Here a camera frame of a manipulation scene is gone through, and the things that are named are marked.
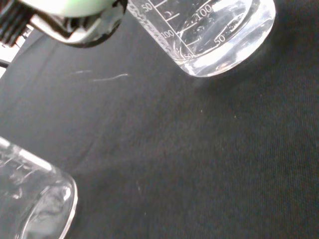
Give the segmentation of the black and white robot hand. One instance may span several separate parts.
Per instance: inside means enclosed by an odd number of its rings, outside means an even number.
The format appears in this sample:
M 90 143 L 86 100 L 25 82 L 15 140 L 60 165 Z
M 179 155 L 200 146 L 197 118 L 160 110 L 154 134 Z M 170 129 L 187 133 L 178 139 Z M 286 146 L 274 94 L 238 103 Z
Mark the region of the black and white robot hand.
M 28 25 L 75 48 L 108 40 L 127 10 L 126 0 L 2 0 L 0 42 L 12 47 Z

